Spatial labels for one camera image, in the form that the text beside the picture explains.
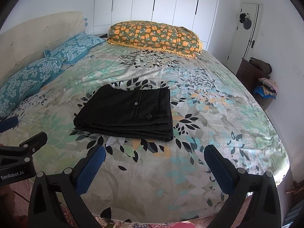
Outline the black pants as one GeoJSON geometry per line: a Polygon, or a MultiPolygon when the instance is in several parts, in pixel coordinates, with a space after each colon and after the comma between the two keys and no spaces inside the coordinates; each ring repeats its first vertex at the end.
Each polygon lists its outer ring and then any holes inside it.
{"type": "Polygon", "coordinates": [[[84,105],[73,120],[78,130],[130,139],[173,139],[169,89],[126,91],[107,84],[84,105]]]}

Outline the teal patterned pillow near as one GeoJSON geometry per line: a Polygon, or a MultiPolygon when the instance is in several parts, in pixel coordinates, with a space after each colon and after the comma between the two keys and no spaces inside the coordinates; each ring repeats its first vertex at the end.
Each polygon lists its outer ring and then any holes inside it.
{"type": "Polygon", "coordinates": [[[61,70],[62,59],[46,57],[19,70],[1,87],[1,120],[7,117],[35,86],[40,86],[61,70]]]}

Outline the teal patterned pillow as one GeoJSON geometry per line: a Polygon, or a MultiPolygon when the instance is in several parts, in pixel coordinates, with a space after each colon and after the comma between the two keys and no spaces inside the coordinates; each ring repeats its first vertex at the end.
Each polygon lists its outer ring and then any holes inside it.
{"type": "Polygon", "coordinates": [[[46,57],[19,70],[1,87],[1,120],[7,117],[35,86],[40,86],[61,70],[62,59],[46,57]]]}
{"type": "Polygon", "coordinates": [[[63,64],[71,65],[85,57],[92,48],[105,42],[105,38],[82,32],[71,37],[52,51],[45,50],[44,57],[57,57],[62,60],[63,64]]]}

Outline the cream upholstered headboard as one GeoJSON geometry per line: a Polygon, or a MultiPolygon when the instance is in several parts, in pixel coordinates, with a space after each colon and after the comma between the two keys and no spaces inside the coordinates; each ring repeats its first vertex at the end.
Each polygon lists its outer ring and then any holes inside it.
{"type": "Polygon", "coordinates": [[[43,51],[60,46],[85,31],[80,11],[60,12],[38,17],[1,34],[1,85],[16,72],[44,57],[43,51]]]}

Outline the teal patterned pillow far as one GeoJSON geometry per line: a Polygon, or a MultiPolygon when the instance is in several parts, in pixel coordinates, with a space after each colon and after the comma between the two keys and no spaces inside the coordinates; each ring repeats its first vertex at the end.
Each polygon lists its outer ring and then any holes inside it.
{"type": "Polygon", "coordinates": [[[62,60],[63,64],[71,65],[85,57],[92,48],[105,42],[105,38],[82,32],[71,37],[52,51],[45,50],[44,57],[57,57],[62,60]]]}

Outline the floral bed sheet mattress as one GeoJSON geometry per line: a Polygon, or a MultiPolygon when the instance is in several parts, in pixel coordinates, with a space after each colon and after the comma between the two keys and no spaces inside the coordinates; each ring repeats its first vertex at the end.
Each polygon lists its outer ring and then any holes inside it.
{"type": "Polygon", "coordinates": [[[74,167],[101,145],[106,153],[82,199],[94,215],[140,223],[205,218],[223,194],[206,164],[213,145],[235,167],[280,184],[290,162],[252,95],[216,58],[103,44],[11,111],[1,135],[16,146],[45,132],[33,156],[46,174],[74,167]]]}

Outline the dark brown wooden cabinet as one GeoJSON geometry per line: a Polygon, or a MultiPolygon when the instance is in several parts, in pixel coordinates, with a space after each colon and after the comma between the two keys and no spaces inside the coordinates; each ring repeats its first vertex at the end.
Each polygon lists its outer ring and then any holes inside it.
{"type": "Polygon", "coordinates": [[[265,74],[245,59],[242,59],[236,77],[251,94],[253,94],[253,90],[258,85],[260,78],[270,79],[269,75],[265,74]]]}

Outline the brown bag on cabinet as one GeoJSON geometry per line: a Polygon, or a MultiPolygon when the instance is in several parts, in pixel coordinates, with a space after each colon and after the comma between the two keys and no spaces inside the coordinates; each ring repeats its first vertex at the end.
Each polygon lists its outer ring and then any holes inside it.
{"type": "Polygon", "coordinates": [[[272,67],[269,63],[264,62],[260,59],[251,57],[249,59],[249,63],[251,63],[252,65],[254,65],[256,68],[258,68],[259,70],[261,70],[263,73],[265,74],[271,74],[272,73],[272,67]]]}

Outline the white room door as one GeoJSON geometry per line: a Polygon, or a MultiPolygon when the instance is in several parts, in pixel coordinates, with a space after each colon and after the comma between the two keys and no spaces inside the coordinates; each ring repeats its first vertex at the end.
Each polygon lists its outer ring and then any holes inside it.
{"type": "Polygon", "coordinates": [[[226,62],[226,66],[234,74],[237,73],[242,59],[249,60],[253,56],[253,47],[262,21],[263,5],[242,3],[240,14],[242,13],[249,14],[252,24],[249,30],[245,30],[243,24],[238,22],[232,49],[226,62]]]}

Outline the orange floral folded quilt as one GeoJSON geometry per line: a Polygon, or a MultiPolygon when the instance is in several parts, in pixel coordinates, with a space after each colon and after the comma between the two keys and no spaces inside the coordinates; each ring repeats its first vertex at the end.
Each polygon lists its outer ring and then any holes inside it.
{"type": "Polygon", "coordinates": [[[109,28],[107,42],[189,58],[196,58],[203,50],[203,43],[193,31],[185,27],[151,21],[118,22],[109,28]]]}

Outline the black hat on door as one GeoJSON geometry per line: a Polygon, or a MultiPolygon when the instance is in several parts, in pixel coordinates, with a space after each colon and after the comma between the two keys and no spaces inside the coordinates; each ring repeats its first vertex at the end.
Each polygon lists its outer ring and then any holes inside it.
{"type": "Polygon", "coordinates": [[[251,24],[252,24],[249,14],[242,13],[242,14],[240,14],[239,18],[240,18],[239,22],[241,24],[243,24],[243,28],[245,30],[249,30],[251,28],[251,24]]]}

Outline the white wardrobe with doors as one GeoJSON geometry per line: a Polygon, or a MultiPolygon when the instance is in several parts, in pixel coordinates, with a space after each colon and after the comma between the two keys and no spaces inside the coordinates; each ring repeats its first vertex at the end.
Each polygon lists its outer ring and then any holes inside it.
{"type": "Polygon", "coordinates": [[[95,0],[94,33],[121,21],[153,21],[194,31],[207,49],[218,0],[95,0]]]}

